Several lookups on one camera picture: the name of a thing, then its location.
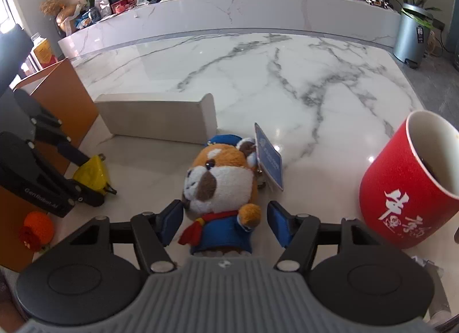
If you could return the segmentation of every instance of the teddy bear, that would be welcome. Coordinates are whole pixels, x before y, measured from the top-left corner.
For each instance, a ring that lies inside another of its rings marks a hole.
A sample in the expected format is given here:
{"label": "teddy bear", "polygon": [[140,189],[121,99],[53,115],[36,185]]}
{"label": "teddy bear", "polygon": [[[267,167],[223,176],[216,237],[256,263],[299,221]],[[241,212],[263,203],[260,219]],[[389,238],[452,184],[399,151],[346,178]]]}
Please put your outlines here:
{"label": "teddy bear", "polygon": [[252,138],[211,139],[188,170],[182,202],[194,222],[178,243],[192,254],[251,253],[251,233],[261,220],[256,205],[256,147]]}

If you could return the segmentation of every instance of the dried flower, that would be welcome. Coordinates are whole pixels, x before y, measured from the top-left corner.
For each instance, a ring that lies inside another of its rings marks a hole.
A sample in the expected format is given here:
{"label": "dried flower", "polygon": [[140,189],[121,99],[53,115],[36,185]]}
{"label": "dried flower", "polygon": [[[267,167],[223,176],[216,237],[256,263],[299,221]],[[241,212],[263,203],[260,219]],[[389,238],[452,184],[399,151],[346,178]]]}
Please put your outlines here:
{"label": "dried flower", "polygon": [[45,0],[40,5],[40,11],[45,15],[57,16],[64,7],[65,3],[63,0]]}

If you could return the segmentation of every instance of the white marble table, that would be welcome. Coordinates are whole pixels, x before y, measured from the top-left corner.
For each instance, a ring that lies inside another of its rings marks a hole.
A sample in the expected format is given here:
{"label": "white marble table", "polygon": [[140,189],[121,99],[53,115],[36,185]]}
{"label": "white marble table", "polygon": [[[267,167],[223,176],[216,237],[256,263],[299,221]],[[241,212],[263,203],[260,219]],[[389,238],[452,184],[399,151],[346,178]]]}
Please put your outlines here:
{"label": "white marble table", "polygon": [[[100,53],[74,65],[93,99],[101,93],[212,93],[219,132],[252,136],[257,122],[280,148],[285,191],[262,191],[260,205],[266,208],[276,199],[293,214],[309,213],[323,222],[360,217],[363,173],[405,117],[422,109],[388,52],[326,38],[174,38]],[[107,156],[119,194],[97,209],[77,206],[59,220],[57,240],[95,215],[117,222],[160,211],[180,197],[184,175],[200,146],[112,137],[98,120],[82,149]],[[453,241],[458,221],[456,216],[409,251],[445,268],[443,282],[453,311],[459,311],[459,255]],[[282,252],[266,222],[255,231],[253,242],[254,254],[271,263]],[[132,247],[117,246],[115,251],[134,259]],[[188,249],[176,242],[168,252],[179,264],[188,257]],[[321,247],[318,259],[333,252],[336,247]]]}

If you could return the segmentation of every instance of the blue tag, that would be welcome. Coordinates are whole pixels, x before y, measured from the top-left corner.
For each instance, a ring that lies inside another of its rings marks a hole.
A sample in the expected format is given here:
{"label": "blue tag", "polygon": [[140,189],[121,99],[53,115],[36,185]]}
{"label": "blue tag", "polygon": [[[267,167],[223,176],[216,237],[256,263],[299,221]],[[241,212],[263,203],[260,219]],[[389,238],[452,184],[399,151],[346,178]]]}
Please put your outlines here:
{"label": "blue tag", "polygon": [[261,167],[263,173],[265,173],[269,179],[271,179],[275,185],[283,191],[284,182],[282,180],[282,156],[274,148],[257,123],[255,124],[255,141],[256,159],[258,160],[258,165]]}

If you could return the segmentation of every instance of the white block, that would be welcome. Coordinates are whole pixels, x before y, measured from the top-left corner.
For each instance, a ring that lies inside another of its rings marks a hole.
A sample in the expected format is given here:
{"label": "white block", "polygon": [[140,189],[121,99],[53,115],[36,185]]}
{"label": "white block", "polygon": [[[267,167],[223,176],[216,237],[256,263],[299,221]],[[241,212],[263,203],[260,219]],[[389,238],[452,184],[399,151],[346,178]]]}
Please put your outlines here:
{"label": "white block", "polygon": [[96,105],[115,135],[205,144],[217,133],[210,93],[103,94]]}

